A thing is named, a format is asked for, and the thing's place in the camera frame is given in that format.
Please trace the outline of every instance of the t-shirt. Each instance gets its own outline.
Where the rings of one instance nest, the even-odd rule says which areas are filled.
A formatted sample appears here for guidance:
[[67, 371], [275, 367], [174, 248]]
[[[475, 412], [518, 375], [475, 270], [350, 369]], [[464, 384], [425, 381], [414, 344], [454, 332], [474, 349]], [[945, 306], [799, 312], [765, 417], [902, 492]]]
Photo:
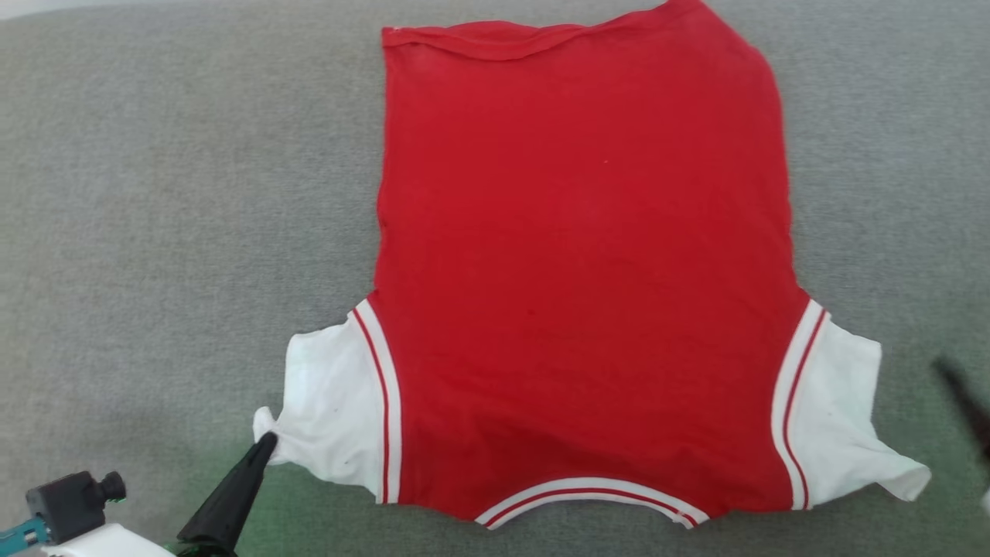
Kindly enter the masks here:
[[489, 527], [917, 496], [869, 422], [879, 345], [795, 278], [770, 67], [704, 4], [382, 44], [374, 291], [290, 345], [280, 460]]

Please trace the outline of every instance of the robotic arm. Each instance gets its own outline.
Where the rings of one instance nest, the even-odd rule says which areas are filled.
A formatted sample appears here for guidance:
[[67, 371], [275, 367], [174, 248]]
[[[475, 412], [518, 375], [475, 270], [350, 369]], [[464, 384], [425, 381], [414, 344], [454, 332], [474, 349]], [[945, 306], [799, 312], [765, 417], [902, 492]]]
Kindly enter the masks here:
[[[965, 371], [954, 359], [941, 356], [932, 362], [955, 400], [969, 432], [980, 448], [983, 462], [990, 465], [990, 408], [976, 400], [966, 384]], [[983, 509], [990, 514], [990, 491], [983, 496]]]
[[264, 434], [179, 531], [178, 542], [164, 548], [106, 523], [106, 503], [127, 496], [120, 474], [97, 482], [80, 472], [28, 491], [33, 518], [0, 531], [0, 557], [38, 544], [59, 557], [237, 557], [234, 548], [277, 444], [274, 433]]

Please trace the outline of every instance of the white fabric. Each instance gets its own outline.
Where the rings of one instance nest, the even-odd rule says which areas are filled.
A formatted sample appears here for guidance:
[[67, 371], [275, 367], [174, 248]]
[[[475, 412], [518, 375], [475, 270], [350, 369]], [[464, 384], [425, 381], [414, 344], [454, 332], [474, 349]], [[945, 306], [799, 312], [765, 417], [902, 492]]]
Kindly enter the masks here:
[[40, 546], [52, 557], [172, 557], [120, 524], [104, 524], [62, 545]]
[[374, 358], [352, 313], [343, 325], [292, 337], [282, 413], [275, 421], [260, 408], [254, 439], [274, 431], [269, 464], [292, 462], [327, 482], [365, 486], [381, 502], [383, 408]]
[[784, 361], [777, 376], [777, 384], [773, 390], [773, 402], [770, 408], [770, 434], [773, 437], [773, 446], [777, 449], [781, 460], [784, 461], [784, 467], [787, 468], [787, 475], [791, 480], [791, 493], [794, 494], [794, 502], [791, 506], [793, 510], [804, 508], [806, 501], [801, 472], [797, 463], [791, 458], [791, 451], [787, 450], [785, 420], [788, 417], [787, 408], [791, 400], [791, 392], [804, 360], [805, 351], [815, 334], [815, 326], [818, 325], [824, 311], [815, 300], [808, 302], [808, 307], [805, 308], [804, 315], [798, 322], [797, 330], [794, 331], [791, 344], [784, 354]]
[[913, 501], [932, 472], [883, 444], [870, 422], [880, 345], [842, 330], [828, 314], [812, 342], [787, 432], [807, 480], [808, 507], [872, 483]]
[[708, 514], [700, 508], [640, 484], [609, 478], [566, 478], [522, 490], [484, 511], [474, 521], [486, 525], [489, 529], [495, 529], [542, 504], [576, 500], [612, 501], [647, 506], [666, 514], [671, 520], [687, 528], [694, 525], [685, 516], [690, 516], [697, 524], [708, 520]]

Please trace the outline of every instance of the gray couch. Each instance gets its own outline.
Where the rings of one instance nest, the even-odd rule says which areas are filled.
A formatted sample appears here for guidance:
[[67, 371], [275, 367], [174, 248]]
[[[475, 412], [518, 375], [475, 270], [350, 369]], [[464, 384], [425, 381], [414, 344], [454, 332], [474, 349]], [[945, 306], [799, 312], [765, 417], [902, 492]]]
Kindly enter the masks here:
[[[927, 368], [990, 397], [990, 2], [712, 0], [776, 70], [802, 284], [884, 346], [882, 439], [932, 467], [811, 512], [686, 531], [543, 506], [490, 533], [271, 469], [267, 555], [986, 555], [985, 471]], [[280, 405], [293, 333], [371, 288], [384, 25], [596, 23], [648, 0], [215, 0], [0, 23], [0, 526], [25, 489], [119, 470], [171, 539]]]

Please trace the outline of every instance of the white sleeve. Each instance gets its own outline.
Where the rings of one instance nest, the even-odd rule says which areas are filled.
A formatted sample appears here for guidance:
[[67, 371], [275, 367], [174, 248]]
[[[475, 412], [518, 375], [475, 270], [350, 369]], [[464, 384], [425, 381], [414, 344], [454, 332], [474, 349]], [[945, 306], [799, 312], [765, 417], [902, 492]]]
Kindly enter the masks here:
[[880, 345], [826, 316], [794, 395], [788, 424], [808, 489], [808, 508], [877, 483], [913, 501], [932, 478], [928, 467], [877, 439], [870, 421]]
[[292, 337], [282, 413], [274, 420], [267, 406], [259, 408], [254, 438], [278, 435], [270, 464], [292, 462], [380, 499], [383, 404], [373, 356], [352, 312], [343, 325]]

